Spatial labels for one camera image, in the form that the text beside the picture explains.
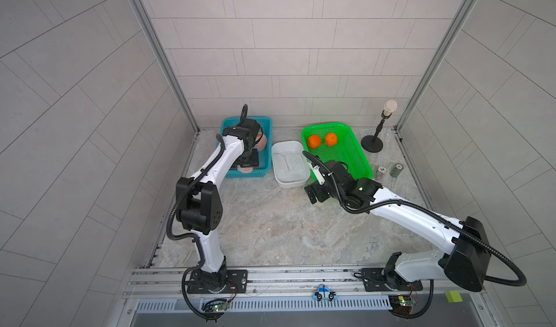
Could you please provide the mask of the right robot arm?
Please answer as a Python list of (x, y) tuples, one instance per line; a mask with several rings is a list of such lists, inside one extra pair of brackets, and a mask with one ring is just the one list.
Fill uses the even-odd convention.
[(306, 186), (311, 203), (336, 199), (349, 214), (372, 214), (386, 218), (418, 234), (436, 248), (424, 253), (393, 253), (382, 269), (379, 283), (403, 290), (421, 280), (450, 280), (457, 286), (480, 292), (485, 282), (524, 286), (524, 272), (492, 247), (482, 223), (472, 217), (462, 221), (430, 211), (397, 196), (372, 179), (354, 179), (344, 163), (305, 151), (317, 180)]

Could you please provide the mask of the white foam net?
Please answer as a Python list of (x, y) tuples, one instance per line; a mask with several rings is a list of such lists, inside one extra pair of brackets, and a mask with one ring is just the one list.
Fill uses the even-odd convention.
[(285, 160), (285, 156), (280, 153), (273, 154), (273, 164), (275, 168), (275, 173), (279, 179), (285, 181), (288, 175), (289, 168)]
[(300, 153), (289, 153), (286, 157), (292, 178), (307, 179), (306, 177), (306, 160)]

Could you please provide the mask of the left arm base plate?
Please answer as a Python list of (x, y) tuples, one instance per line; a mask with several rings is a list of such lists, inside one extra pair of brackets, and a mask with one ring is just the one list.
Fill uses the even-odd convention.
[(247, 270), (230, 270), (208, 273), (200, 269), (193, 271), (186, 281), (187, 293), (194, 295), (208, 294), (244, 294), (248, 280)]

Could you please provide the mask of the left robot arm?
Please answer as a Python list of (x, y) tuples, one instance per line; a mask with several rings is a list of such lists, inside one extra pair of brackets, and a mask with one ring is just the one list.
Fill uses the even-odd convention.
[(219, 187), (231, 168), (251, 171), (259, 166), (259, 150), (264, 130), (248, 117), (244, 105), (239, 122), (217, 134), (217, 149), (207, 162), (189, 178), (176, 185), (176, 200), (170, 211), (166, 236), (178, 241), (191, 238), (197, 248), (199, 264), (194, 273), (209, 291), (217, 292), (227, 281), (226, 259), (220, 246), (217, 227), (223, 216)]

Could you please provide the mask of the netted orange front corner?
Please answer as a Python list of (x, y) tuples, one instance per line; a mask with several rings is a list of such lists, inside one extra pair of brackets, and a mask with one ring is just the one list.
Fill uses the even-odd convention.
[(236, 170), (239, 171), (240, 173), (252, 173), (255, 170), (255, 168), (253, 166), (243, 167), (241, 165), (237, 165)]

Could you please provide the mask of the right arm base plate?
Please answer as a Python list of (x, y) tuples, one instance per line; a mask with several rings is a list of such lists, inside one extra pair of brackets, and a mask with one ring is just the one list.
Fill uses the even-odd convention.
[(362, 268), (353, 276), (363, 282), (366, 292), (419, 292), (423, 290), (420, 280), (407, 282), (394, 271), (385, 273), (383, 268)]

